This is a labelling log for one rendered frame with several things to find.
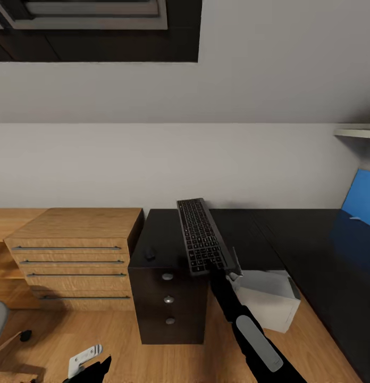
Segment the keyboard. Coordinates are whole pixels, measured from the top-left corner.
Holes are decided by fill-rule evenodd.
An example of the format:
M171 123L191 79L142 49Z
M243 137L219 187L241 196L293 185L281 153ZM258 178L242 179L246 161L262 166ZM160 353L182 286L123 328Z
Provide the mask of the keyboard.
M183 239L192 276L210 273L207 259L217 269L236 269L229 250L202 198L177 201Z

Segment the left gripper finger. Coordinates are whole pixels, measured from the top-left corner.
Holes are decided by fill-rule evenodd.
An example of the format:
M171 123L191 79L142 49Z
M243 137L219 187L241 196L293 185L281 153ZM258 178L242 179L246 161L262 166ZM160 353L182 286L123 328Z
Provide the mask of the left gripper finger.
M110 369L111 361L112 361L112 357L109 356L102 364L100 364L103 378L104 378L104 375L108 373L108 370Z

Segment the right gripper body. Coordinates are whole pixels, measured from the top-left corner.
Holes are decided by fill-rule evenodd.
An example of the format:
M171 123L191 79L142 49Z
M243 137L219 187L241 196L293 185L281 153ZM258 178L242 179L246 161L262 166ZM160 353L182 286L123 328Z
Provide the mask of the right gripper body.
M212 292L216 296L219 305L221 305L225 299L231 296L237 296L227 281L226 272L223 268L210 273L209 279L211 281Z

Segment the mouse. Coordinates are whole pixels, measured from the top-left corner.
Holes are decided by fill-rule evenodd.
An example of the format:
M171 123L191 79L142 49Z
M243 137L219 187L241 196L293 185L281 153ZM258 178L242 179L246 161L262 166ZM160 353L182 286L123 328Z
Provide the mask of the mouse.
M144 249L144 257L148 259L155 257L155 251L152 246L148 246Z

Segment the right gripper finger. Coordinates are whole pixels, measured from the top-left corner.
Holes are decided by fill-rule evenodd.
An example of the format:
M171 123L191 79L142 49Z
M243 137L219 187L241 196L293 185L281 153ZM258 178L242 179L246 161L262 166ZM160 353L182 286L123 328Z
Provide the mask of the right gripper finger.
M208 264L210 273L217 271L217 267L214 265L214 263L212 263L212 261L210 259L207 259L206 262Z

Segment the swivel chair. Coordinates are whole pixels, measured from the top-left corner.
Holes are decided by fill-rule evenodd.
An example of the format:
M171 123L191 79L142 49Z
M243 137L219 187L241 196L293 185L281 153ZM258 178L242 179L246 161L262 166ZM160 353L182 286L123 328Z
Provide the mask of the swivel chair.
M0 301L0 336L6 326L6 323L9 317L9 311L10 310L8 305L4 303L3 301ZM24 342L30 339L31 334L32 334L31 330L27 330L27 331L19 330L16 334L14 334L12 337L10 337L5 343L3 343L0 346L0 351L4 349L9 343L11 343L18 335L21 336L20 340ZM23 383L37 383L37 381L33 379L31 381L26 381Z

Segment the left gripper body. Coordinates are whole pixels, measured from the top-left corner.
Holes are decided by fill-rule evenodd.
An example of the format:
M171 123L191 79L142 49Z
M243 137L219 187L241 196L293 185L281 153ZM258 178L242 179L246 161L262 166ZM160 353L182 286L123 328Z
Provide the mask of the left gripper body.
M74 376L71 379L65 379L62 383L102 383L103 375L100 366L100 361L87 367L84 371Z

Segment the notebook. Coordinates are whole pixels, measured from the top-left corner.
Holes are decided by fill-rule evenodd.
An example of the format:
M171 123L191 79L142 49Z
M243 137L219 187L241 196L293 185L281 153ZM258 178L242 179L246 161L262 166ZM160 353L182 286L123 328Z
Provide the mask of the notebook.
M239 265L239 261L237 259L237 255L236 253L234 252L234 247L233 245L227 245L226 246L229 250L229 253L230 253L230 256L234 262L234 264L236 264L236 269L234 270L234 273L237 274L238 276L241 276L242 277L242 271L240 269L240 265ZM233 273L233 270L226 270L226 276L229 276L230 273Z

